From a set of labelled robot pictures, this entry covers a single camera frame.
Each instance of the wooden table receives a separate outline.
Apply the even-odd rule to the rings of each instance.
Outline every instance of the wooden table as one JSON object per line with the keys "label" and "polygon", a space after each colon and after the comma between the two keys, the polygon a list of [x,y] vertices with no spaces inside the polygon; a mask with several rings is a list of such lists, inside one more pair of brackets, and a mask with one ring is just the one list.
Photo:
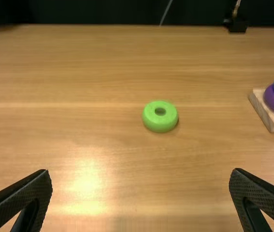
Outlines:
{"label": "wooden table", "polygon": [[[272,81],[274,29],[0,29],[0,190],[48,169],[44,232],[241,231],[228,180],[274,184],[274,134],[247,99]],[[142,125],[155,99],[177,106],[172,132]]]}

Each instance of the black background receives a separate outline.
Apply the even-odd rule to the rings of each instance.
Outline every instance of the black background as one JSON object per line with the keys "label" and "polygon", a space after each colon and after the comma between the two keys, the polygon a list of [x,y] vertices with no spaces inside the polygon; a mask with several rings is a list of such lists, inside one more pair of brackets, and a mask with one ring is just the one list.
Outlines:
{"label": "black background", "polygon": [[[0,0],[0,24],[158,25],[169,0]],[[164,25],[222,25],[236,0],[173,0]],[[274,0],[242,0],[251,26],[274,26]]]}

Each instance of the green ring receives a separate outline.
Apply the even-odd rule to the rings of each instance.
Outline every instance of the green ring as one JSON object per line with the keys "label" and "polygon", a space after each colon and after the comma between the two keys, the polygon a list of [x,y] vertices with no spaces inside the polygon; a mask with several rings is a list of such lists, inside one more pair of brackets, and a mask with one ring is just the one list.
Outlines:
{"label": "green ring", "polygon": [[143,112],[144,125],[151,131],[163,133],[174,129],[178,122],[178,112],[175,106],[166,101],[148,103]]}

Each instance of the hole of green ring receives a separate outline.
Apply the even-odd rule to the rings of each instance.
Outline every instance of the hole of green ring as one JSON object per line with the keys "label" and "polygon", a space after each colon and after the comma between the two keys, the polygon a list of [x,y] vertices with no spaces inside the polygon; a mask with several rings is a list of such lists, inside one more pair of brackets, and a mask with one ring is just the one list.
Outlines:
{"label": "hole of green ring", "polygon": [[156,108],[154,112],[156,115],[164,116],[166,114],[166,109],[159,107],[159,108]]}

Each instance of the table surface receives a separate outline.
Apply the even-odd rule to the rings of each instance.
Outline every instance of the table surface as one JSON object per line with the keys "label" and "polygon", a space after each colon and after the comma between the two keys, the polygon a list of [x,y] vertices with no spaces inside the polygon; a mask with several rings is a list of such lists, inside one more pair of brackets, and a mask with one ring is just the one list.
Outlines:
{"label": "table surface", "polygon": [[[1,28],[0,190],[48,169],[45,232],[242,231],[228,180],[274,184],[274,134],[247,99],[273,81],[274,29]],[[175,130],[142,125],[157,99]]]}

